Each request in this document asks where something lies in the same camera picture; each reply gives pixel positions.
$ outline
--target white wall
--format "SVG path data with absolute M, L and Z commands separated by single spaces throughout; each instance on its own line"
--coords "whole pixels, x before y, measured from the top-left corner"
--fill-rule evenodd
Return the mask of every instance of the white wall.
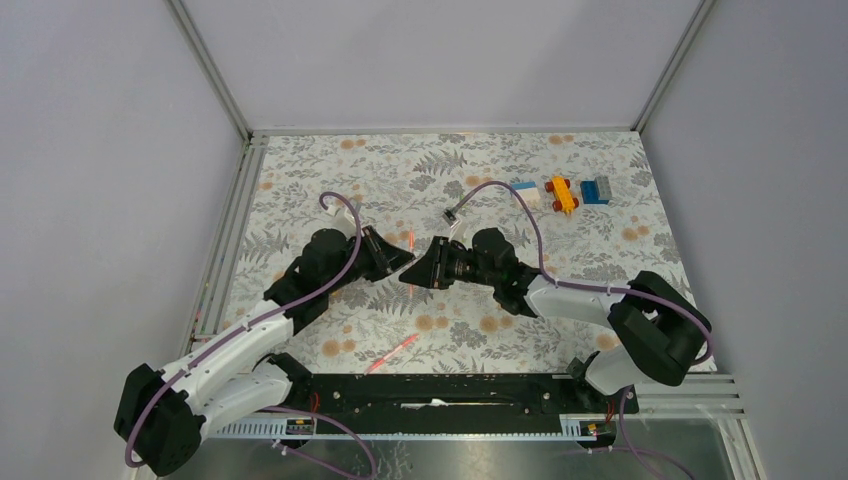
M 645 135 L 769 478 L 845 478 L 848 2 L 719 2 Z
M 254 128 L 629 126 L 698 0 L 186 0 Z
M 2 2 L 0 70 L 0 476 L 118 478 L 240 141 L 163 2 Z

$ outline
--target red pen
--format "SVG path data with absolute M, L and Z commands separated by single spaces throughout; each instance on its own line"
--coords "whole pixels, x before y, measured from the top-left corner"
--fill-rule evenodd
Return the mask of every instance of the red pen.
M 399 352 L 399 351 L 403 350 L 405 347 L 409 346 L 409 344 L 414 342 L 416 338 L 418 338 L 417 333 L 413 334 L 412 336 L 410 336 L 409 338 L 404 340 L 403 343 L 401 343 L 400 345 L 395 347 L 395 349 L 392 350 L 391 352 L 383 355 L 383 358 L 377 360 L 376 362 L 374 362 L 373 365 L 371 365 L 370 367 L 368 367 L 367 370 L 365 370 L 365 375 L 368 375 L 369 373 L 373 372 L 374 370 L 377 370 L 378 368 L 380 368 L 380 366 L 382 366 L 384 363 L 386 363 L 386 360 L 392 358 L 397 352 Z

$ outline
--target tabletop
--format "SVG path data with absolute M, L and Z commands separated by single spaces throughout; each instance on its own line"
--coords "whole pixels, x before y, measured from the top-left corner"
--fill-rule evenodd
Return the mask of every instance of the tabletop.
M 578 184 L 609 177 L 609 205 L 554 212 L 544 182 Z M 625 282 L 653 270 L 692 301 L 680 255 L 637 133 L 390 134 L 271 137 L 250 208 L 222 327 L 241 318 L 280 278 L 316 230 L 331 218 L 318 205 L 325 190 L 360 204 L 363 225 L 423 254 L 447 235 L 441 212 L 488 180 L 536 182 L 531 207 L 545 245 L 545 265 L 566 277 Z M 519 259 L 536 265 L 536 239 L 523 210 L 499 187 L 480 191 L 460 212 L 468 232 L 498 227 Z M 361 373 L 410 335 L 418 339 L 378 373 L 562 372 L 574 357 L 618 344 L 612 330 L 568 318 L 516 317 L 492 289 L 455 283 L 414 288 L 393 275 L 364 280 L 331 296 L 330 308 L 288 342 L 314 372 Z M 712 359 L 693 367 L 714 371 Z

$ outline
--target gray block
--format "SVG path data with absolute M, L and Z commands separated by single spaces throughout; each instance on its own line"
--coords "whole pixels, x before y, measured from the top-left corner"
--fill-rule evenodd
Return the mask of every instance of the gray block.
M 598 200 L 612 200 L 612 188 L 609 186 L 609 177 L 606 175 L 595 177 L 595 183 L 598 184 Z

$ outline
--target floral tablecloth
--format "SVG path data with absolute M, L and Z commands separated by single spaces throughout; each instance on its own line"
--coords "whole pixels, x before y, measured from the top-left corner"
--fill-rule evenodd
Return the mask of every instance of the floral tablecloth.
M 569 217 L 553 212 L 544 182 L 609 177 L 609 205 L 580 205 Z M 625 281 L 642 269 L 665 277 L 691 299 L 638 134 L 394 134 L 271 137 L 250 209 L 222 326 L 244 315 L 283 275 L 330 217 L 318 195 L 333 190 L 361 203 L 364 224 L 414 253 L 433 235 L 447 235 L 441 211 L 489 179 L 535 181 L 533 207 L 545 261 L 560 278 Z M 519 258 L 536 262 L 536 241 L 523 211 L 502 189 L 481 191 L 460 215 L 469 234 L 497 226 Z M 426 290 L 397 281 L 359 281 L 336 292 L 323 316 L 275 351 L 288 351 L 316 372 L 359 373 L 413 333 L 417 341 L 379 372 L 478 373 L 564 371 L 575 356 L 618 344 L 615 334 L 567 318 L 509 315 L 492 290 L 454 284 Z M 696 367 L 714 370 L 712 360 Z

